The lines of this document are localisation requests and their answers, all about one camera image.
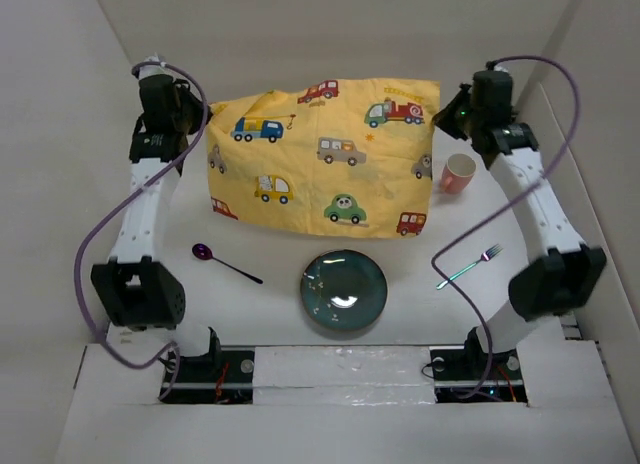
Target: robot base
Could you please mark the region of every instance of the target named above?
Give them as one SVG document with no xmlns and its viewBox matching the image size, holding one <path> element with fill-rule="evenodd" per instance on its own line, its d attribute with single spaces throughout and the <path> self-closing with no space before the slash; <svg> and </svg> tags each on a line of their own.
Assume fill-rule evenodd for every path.
<svg viewBox="0 0 640 464">
<path fill-rule="evenodd" d="M 165 404 L 251 404 L 253 402 L 253 348 L 217 348 L 216 358 L 207 354 L 180 359 L 178 377 Z M 171 374 L 165 372 L 160 393 Z"/>
<path fill-rule="evenodd" d="M 429 350 L 431 364 L 426 369 L 433 377 L 438 403 L 495 401 L 483 395 L 465 400 L 458 398 L 475 387 L 487 363 L 475 330 L 469 333 L 464 346 L 432 346 Z M 493 366 L 481 392 L 506 402 L 512 400 L 509 382 L 500 371 L 509 378 L 516 401 L 528 402 L 515 349 L 493 355 Z"/>
</svg>

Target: orange wire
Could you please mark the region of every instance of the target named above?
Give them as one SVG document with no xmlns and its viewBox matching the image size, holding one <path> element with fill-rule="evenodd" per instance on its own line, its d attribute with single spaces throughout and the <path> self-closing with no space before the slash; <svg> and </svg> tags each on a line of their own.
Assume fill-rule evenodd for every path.
<svg viewBox="0 0 640 464">
<path fill-rule="evenodd" d="M 224 379 L 225 377 L 227 377 L 227 370 L 229 369 L 229 363 L 227 362 L 224 365 L 224 368 L 222 369 L 222 375 L 220 376 L 220 379 L 218 379 L 216 381 L 216 398 L 213 402 L 218 402 L 218 399 L 220 399 L 220 396 L 222 395 L 222 389 L 221 386 L 222 384 L 224 384 Z"/>
<path fill-rule="evenodd" d="M 504 370 L 500 366 L 497 366 L 497 368 L 498 368 L 498 372 L 504 376 L 504 378 L 507 380 L 507 384 L 509 384 L 509 391 L 511 392 L 511 400 L 513 402 L 517 402 L 516 393 L 513 392 L 513 386 L 511 385 L 511 379 L 509 379 L 509 376 L 507 376 L 507 373 L 504 372 Z"/>
</svg>

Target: spoon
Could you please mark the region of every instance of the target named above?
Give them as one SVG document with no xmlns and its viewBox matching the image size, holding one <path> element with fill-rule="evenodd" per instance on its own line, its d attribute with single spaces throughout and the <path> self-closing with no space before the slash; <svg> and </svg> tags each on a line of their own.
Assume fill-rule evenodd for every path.
<svg viewBox="0 0 640 464">
<path fill-rule="evenodd" d="M 195 244 L 191 248 L 191 252 L 193 253 L 194 256 L 196 256 L 201 261 L 211 261 L 211 260 L 213 260 L 213 261 L 219 262 L 220 264 L 223 264 L 223 265 L 227 266 L 229 269 L 233 269 L 234 271 L 239 272 L 243 276 L 248 277 L 249 279 L 251 279 L 253 282 L 256 282 L 258 284 L 262 284 L 264 282 L 262 279 L 260 279 L 258 277 L 255 277 L 255 276 L 252 276 L 251 274 L 248 274 L 248 273 L 246 273 L 244 271 L 241 271 L 237 267 L 233 267 L 231 264 L 227 264 L 223 260 L 218 259 L 217 257 L 215 257 L 213 255 L 213 251 L 211 249 L 209 249 L 209 247 L 206 244 L 202 244 L 201 242 L 198 243 L 198 244 Z"/>
</svg>

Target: fork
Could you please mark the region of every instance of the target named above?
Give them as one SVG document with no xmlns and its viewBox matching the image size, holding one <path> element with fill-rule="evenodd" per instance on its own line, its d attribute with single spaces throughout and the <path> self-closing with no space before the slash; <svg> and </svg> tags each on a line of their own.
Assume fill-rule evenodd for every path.
<svg viewBox="0 0 640 464">
<path fill-rule="evenodd" d="M 484 251 L 482 253 L 482 255 L 480 256 L 480 259 L 478 259 L 475 262 L 472 262 L 471 264 L 469 264 L 464 269 L 459 270 L 453 276 L 450 276 L 449 279 L 453 281 L 453 280 L 459 278 L 465 272 L 470 271 L 471 269 L 476 267 L 481 262 L 489 262 L 491 259 L 493 259 L 498 254 L 500 254 L 500 251 L 502 251 L 502 246 L 500 244 L 496 244 L 495 246 L 491 246 L 489 249 L 487 249 L 486 251 Z M 445 287 L 447 284 L 449 284 L 449 281 L 442 281 L 440 284 L 438 284 L 436 286 L 436 289 L 439 291 L 440 289 Z"/>
</svg>

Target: panda print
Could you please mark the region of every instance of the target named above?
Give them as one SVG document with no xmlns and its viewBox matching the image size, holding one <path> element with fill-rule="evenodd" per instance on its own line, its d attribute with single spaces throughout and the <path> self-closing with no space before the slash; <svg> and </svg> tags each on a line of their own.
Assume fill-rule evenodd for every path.
<svg viewBox="0 0 640 464">
<path fill-rule="evenodd" d="M 351 194 L 338 194 L 324 210 L 324 217 L 331 222 L 347 221 L 358 225 L 367 220 L 367 213 L 358 206 L 356 198 Z"/>
</svg>

